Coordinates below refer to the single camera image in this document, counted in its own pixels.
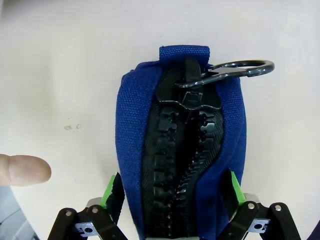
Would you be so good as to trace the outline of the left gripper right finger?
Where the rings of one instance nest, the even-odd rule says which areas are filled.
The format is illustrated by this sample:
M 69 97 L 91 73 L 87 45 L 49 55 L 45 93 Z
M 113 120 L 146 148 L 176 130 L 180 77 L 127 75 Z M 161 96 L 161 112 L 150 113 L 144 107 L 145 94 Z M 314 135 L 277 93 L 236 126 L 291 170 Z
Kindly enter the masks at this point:
M 263 240 L 300 240 L 300 234 L 288 206 L 275 202 L 261 204 L 254 194 L 243 193 L 233 171 L 227 169 L 221 179 L 221 194 L 227 211 L 228 224 L 218 240 L 244 240 L 249 233 Z

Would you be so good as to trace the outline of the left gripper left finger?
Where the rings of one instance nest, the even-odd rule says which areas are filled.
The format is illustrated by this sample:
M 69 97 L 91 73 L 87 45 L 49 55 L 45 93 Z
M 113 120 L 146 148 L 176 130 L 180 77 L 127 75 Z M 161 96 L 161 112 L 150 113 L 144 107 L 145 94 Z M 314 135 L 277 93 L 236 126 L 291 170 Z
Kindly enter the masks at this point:
M 87 240 L 98 236 L 101 240 L 124 240 L 118 220 L 125 200 L 125 191 L 119 173 L 112 175 L 102 197 L 90 199 L 77 212 L 61 209 L 54 221 L 49 240 Z

